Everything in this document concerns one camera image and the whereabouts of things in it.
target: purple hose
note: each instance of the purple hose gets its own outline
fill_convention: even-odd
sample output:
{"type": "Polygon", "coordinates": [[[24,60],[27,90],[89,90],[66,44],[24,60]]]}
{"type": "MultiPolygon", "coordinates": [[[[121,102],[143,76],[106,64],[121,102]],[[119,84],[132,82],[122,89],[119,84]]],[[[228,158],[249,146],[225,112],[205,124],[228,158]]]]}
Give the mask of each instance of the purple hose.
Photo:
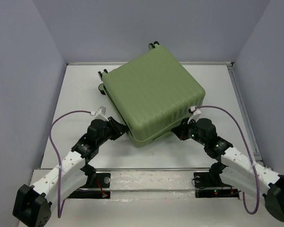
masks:
{"type": "MultiPolygon", "coordinates": [[[[241,137],[243,139],[243,142],[244,142],[244,145],[246,147],[246,150],[247,150],[247,153],[248,153],[248,157],[249,157],[249,160],[250,160],[250,163],[253,165],[253,160],[252,160],[252,156],[251,156],[251,153],[250,153],[250,150],[248,148],[248,145],[247,145],[247,142],[246,142],[246,139],[243,135],[243,131],[241,129],[241,127],[239,126],[239,123],[237,122],[237,120],[234,118],[234,116],[231,115],[231,113],[229,113],[227,110],[224,110],[223,108],[221,107],[217,107],[217,106],[213,106],[213,105],[202,105],[202,106],[197,106],[196,109],[201,109],[201,108],[214,108],[214,109],[218,109],[218,110],[222,110],[223,112],[227,113],[229,117],[231,117],[233,119],[233,121],[236,123],[239,131],[240,131],[240,134],[241,134],[241,137]]],[[[254,165],[252,166],[252,170],[254,171],[254,174],[255,174],[255,179],[256,179],[256,187],[257,187],[257,202],[256,202],[256,207],[254,209],[253,212],[250,212],[246,206],[246,201],[245,201],[245,193],[243,192],[243,204],[244,204],[244,208],[246,210],[246,212],[248,214],[255,214],[259,208],[259,204],[260,204],[260,184],[259,184],[259,177],[257,175],[257,170],[256,168],[254,167],[254,165]]]]}
{"type": "MultiPolygon", "coordinates": [[[[63,114],[62,116],[58,117],[53,123],[52,123],[52,126],[51,126],[51,129],[49,131],[49,140],[52,144],[52,147],[53,149],[55,150],[56,152],[56,155],[57,155],[57,158],[58,158],[58,163],[59,163],[59,166],[62,166],[62,161],[61,161],[61,157],[60,157],[60,154],[58,152],[58,149],[57,147],[55,146],[55,144],[53,143],[53,139],[52,139],[52,129],[53,129],[53,126],[63,117],[67,116],[67,115],[70,115],[70,114],[74,114],[74,113],[88,113],[90,114],[90,111],[85,111],[85,110],[75,110],[75,111],[71,111],[71,112],[68,112],[66,114],[63,114]]],[[[62,215],[62,210],[63,210],[63,206],[64,206],[64,203],[65,203],[65,200],[63,200],[62,204],[61,204],[61,175],[62,175],[62,170],[61,168],[59,168],[59,174],[58,174],[58,218],[61,218],[61,215],[62,215]]]]}

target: purple cable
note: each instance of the purple cable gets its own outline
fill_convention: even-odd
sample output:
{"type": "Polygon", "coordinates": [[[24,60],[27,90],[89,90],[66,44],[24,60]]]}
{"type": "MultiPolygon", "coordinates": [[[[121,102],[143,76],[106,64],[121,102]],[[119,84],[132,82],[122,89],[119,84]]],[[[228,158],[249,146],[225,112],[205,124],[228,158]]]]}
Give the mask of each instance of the purple cable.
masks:
{"type": "MultiPolygon", "coordinates": [[[[236,123],[239,131],[240,131],[240,134],[241,134],[241,137],[243,139],[243,142],[244,142],[244,145],[246,147],[246,150],[247,150],[247,153],[248,153],[248,157],[249,157],[249,160],[250,160],[250,163],[253,165],[253,160],[252,160],[252,156],[251,156],[251,153],[250,153],[250,150],[248,148],[248,145],[247,145],[247,142],[246,142],[246,139],[243,135],[243,131],[241,129],[241,127],[239,126],[239,123],[237,122],[237,120],[234,118],[234,116],[231,115],[231,113],[229,113],[227,110],[221,108],[221,107],[217,107],[217,106],[214,106],[214,105],[202,105],[202,106],[197,106],[196,109],[201,109],[201,108],[214,108],[214,109],[218,109],[218,110],[222,110],[223,112],[227,113],[229,117],[231,117],[233,119],[233,121],[236,123]]],[[[255,174],[255,179],[256,179],[256,187],[257,187],[257,202],[256,202],[256,207],[254,209],[253,212],[250,212],[246,206],[246,201],[245,201],[245,193],[243,192],[243,204],[244,204],[244,208],[246,210],[246,212],[248,214],[255,214],[259,208],[259,204],[260,204],[260,184],[259,184],[259,177],[257,175],[257,170],[256,168],[254,167],[254,165],[252,166],[252,170],[254,171],[254,174],[255,174]]]]}
{"type": "Polygon", "coordinates": [[[66,114],[63,114],[62,116],[58,117],[53,123],[52,123],[52,126],[51,126],[51,129],[49,131],[49,140],[52,144],[52,147],[53,149],[55,150],[56,152],[56,155],[57,155],[57,158],[58,158],[58,163],[59,163],[59,174],[58,174],[58,218],[61,218],[61,215],[62,215],[62,210],[63,210],[63,206],[64,206],[64,203],[65,203],[65,200],[63,200],[62,204],[61,204],[61,175],[62,175],[62,170],[61,170],[61,167],[62,167],[62,161],[61,161],[61,157],[60,157],[60,154],[58,152],[58,149],[57,147],[55,146],[55,144],[53,143],[53,139],[52,139],[52,129],[53,129],[53,126],[57,123],[57,121],[59,121],[61,118],[67,116],[67,115],[70,115],[70,114],[74,114],[74,113],[88,113],[90,114],[90,111],[85,111],[85,110],[75,110],[75,111],[71,111],[71,112],[68,112],[66,114]]]}

